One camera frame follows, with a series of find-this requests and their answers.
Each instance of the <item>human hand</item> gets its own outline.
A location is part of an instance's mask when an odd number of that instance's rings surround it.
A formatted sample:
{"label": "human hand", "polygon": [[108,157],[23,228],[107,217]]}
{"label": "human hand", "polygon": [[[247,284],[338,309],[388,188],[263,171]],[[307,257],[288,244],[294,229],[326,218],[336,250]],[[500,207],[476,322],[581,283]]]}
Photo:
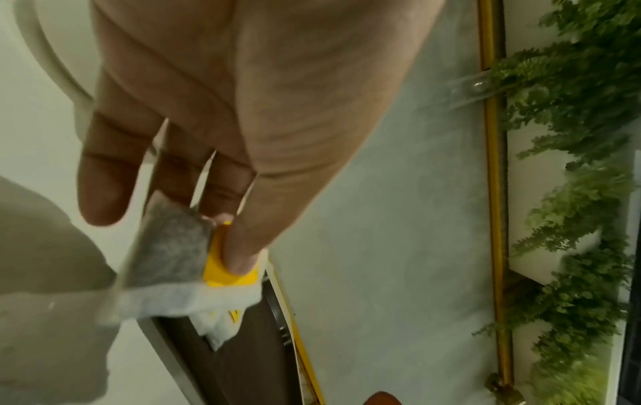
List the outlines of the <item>human hand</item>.
{"label": "human hand", "polygon": [[117,222],[167,119],[150,184],[234,216],[243,274],[354,155],[389,106],[443,0],[93,0],[103,56],[78,171],[91,224]]}

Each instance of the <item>brown round object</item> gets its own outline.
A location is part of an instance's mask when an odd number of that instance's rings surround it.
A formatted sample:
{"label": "brown round object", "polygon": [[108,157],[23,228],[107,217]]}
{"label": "brown round object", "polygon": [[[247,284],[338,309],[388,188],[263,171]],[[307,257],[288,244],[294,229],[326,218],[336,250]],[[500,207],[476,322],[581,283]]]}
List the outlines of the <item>brown round object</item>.
{"label": "brown round object", "polygon": [[398,399],[392,394],[387,392],[377,392],[369,397],[364,405],[402,405]]}

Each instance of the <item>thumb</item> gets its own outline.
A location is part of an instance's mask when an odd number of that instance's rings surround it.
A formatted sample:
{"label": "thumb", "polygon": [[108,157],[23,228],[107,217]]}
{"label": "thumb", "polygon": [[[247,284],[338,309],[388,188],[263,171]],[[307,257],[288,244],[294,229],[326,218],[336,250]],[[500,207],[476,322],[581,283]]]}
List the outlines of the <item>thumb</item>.
{"label": "thumb", "polygon": [[260,251],[302,215],[343,164],[258,176],[227,233],[222,257],[229,272],[244,275],[251,271]]}

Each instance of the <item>green plant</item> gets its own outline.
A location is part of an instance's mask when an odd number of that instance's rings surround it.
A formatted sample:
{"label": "green plant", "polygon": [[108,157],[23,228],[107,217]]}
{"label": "green plant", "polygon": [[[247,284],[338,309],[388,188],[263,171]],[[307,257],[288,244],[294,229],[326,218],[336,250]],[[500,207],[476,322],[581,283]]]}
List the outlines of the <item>green plant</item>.
{"label": "green plant", "polygon": [[541,374],[535,366],[530,381],[541,405],[600,405],[606,384],[606,373],[592,356],[553,376]]}
{"label": "green plant", "polygon": [[505,324],[488,325],[480,333],[513,330],[536,320],[548,322],[551,328],[533,348],[540,356],[537,370],[548,376],[569,372],[596,344],[616,334],[616,323],[626,316],[613,296],[632,274],[626,246],[625,240],[606,228],[599,246],[566,256],[562,269],[553,273],[554,281],[520,297],[508,308]]}
{"label": "green plant", "polygon": [[550,251],[576,247],[578,240],[602,229],[618,214],[620,200],[634,189],[632,175],[604,163],[568,172],[567,182],[548,193],[530,211],[530,236],[517,241],[515,256],[543,247]]}
{"label": "green plant", "polygon": [[576,157],[567,168],[607,158],[628,141],[625,125],[641,115],[641,0],[554,0],[541,20],[572,39],[527,49],[491,71],[507,95],[505,126],[530,122],[548,134],[521,158],[556,149]]}

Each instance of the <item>yellow tag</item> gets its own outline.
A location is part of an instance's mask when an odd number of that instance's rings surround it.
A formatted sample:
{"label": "yellow tag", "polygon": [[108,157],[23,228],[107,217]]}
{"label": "yellow tag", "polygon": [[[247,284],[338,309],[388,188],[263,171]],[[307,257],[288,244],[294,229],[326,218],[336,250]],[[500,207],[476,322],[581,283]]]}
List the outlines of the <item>yellow tag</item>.
{"label": "yellow tag", "polygon": [[222,263],[222,242],[228,230],[228,224],[217,226],[214,230],[202,278],[210,287],[251,286],[258,281],[258,264],[245,276],[235,276],[230,274]]}
{"label": "yellow tag", "polygon": [[234,321],[234,323],[237,323],[238,320],[240,319],[240,311],[239,310],[229,311],[229,314],[232,316],[232,320]]}

